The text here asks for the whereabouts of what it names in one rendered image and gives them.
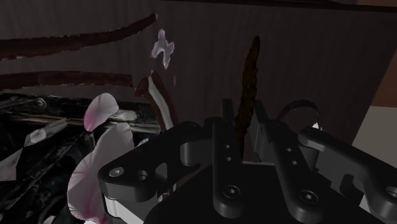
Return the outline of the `thin dark curved loop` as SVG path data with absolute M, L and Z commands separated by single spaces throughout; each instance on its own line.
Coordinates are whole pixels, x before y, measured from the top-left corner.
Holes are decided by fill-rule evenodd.
M 281 109 L 276 120 L 282 120 L 288 113 L 293 112 L 293 111 L 297 110 L 298 108 L 303 108 L 303 107 L 311 108 L 311 109 L 315 110 L 316 122 L 313 125 L 311 125 L 311 127 L 315 128 L 315 129 L 323 130 L 320 110 L 312 101 L 308 101 L 305 99 L 296 100 L 296 101 L 293 101 L 293 102 L 290 102 L 289 104 L 287 104 L 285 107 L 283 107 Z

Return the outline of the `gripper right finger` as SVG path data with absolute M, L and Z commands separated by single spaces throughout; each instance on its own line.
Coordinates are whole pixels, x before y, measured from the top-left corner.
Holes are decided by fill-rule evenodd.
M 303 224 L 397 224 L 397 168 L 313 127 L 294 133 L 254 104 L 250 134 Z

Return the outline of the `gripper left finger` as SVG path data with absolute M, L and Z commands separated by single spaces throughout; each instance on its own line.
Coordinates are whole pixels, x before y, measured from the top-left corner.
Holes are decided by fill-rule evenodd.
M 141 219 L 238 218 L 244 210 L 242 160 L 230 99 L 204 126 L 182 122 L 104 165 L 99 186 Z

